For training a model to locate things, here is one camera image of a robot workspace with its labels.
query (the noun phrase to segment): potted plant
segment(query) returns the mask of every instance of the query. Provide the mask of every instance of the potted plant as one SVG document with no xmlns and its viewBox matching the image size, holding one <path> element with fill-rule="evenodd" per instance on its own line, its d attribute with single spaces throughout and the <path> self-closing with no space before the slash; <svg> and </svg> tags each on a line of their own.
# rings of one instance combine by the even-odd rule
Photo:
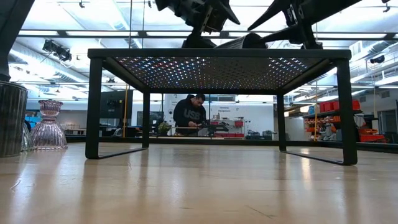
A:
<svg viewBox="0 0 398 224">
<path fill-rule="evenodd" d="M 159 127 L 157 128 L 159 131 L 160 136 L 167 136 L 167 132 L 170 131 L 170 125 L 167 124 L 166 121 L 162 122 L 159 124 Z"/>
</svg>

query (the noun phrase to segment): man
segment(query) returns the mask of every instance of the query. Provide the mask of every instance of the man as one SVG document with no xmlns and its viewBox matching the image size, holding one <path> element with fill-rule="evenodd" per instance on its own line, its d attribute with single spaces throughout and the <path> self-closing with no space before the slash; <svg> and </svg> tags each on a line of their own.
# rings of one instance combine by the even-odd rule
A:
<svg viewBox="0 0 398 224">
<path fill-rule="evenodd" d="M 206 110 L 202 106 L 205 102 L 204 94 L 193 96 L 179 101 L 174 109 L 173 119 L 176 127 L 194 127 L 196 129 L 176 129 L 179 136 L 197 136 L 201 123 L 206 120 Z"/>
</svg>

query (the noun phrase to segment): pink glass vase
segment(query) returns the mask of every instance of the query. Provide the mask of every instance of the pink glass vase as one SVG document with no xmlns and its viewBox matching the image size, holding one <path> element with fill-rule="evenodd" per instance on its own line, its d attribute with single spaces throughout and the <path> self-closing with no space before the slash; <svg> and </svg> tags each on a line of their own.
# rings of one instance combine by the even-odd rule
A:
<svg viewBox="0 0 398 224">
<path fill-rule="evenodd" d="M 67 149 L 67 139 L 62 127 L 57 122 L 62 102 L 40 100 L 42 121 L 32 130 L 33 149 Z"/>
</svg>

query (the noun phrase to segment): perforated metal tabletop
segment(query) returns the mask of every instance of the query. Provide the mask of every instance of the perforated metal tabletop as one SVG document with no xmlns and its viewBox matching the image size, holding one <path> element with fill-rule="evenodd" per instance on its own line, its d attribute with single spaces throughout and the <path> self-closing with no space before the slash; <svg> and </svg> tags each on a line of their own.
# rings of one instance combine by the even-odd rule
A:
<svg viewBox="0 0 398 224">
<path fill-rule="evenodd" d="M 90 49 L 90 58 L 151 93 L 263 94 L 288 92 L 349 58 L 349 50 Z"/>
</svg>

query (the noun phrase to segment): metal table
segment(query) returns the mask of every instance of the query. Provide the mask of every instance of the metal table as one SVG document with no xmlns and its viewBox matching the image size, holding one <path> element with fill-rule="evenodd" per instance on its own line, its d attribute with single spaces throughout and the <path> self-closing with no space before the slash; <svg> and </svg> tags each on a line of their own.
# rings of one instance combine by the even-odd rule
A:
<svg viewBox="0 0 398 224">
<path fill-rule="evenodd" d="M 357 163 L 349 50 L 89 49 L 88 57 L 91 65 L 86 157 L 89 159 L 104 158 L 98 155 L 98 130 L 101 74 L 105 68 L 144 94 L 142 147 L 106 157 L 149 147 L 151 93 L 209 93 L 276 95 L 281 152 L 340 165 Z M 341 130 L 344 134 L 343 160 L 287 151 L 285 131 L 280 131 L 285 129 L 284 95 L 334 67 L 337 67 Z"/>
</svg>

